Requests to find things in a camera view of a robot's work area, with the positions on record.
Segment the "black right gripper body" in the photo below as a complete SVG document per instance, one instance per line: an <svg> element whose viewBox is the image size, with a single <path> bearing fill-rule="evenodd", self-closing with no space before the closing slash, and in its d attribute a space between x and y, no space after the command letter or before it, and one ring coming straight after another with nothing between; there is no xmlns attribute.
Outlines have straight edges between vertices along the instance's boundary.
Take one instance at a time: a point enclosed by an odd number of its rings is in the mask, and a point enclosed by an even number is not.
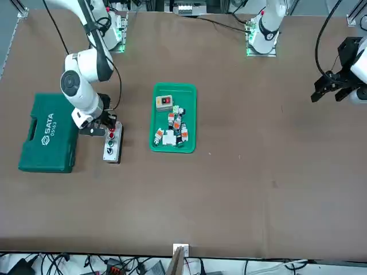
<svg viewBox="0 0 367 275"><path fill-rule="evenodd" d="M111 98L109 97L109 95L104 93L98 93L97 95L99 96L100 101L100 103L98 104L98 107L100 108L100 112L98 113L99 117L109 116L110 112L108 109L110 108Z"/></svg>

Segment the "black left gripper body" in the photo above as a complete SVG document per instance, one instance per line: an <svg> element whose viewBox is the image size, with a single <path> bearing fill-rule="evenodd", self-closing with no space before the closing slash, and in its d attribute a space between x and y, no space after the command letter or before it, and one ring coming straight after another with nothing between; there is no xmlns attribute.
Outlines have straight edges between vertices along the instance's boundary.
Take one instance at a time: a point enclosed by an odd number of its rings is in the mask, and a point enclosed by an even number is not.
<svg viewBox="0 0 367 275"><path fill-rule="evenodd" d="M364 75L364 38L346 37L338 47L341 70L337 76Z"/></svg>

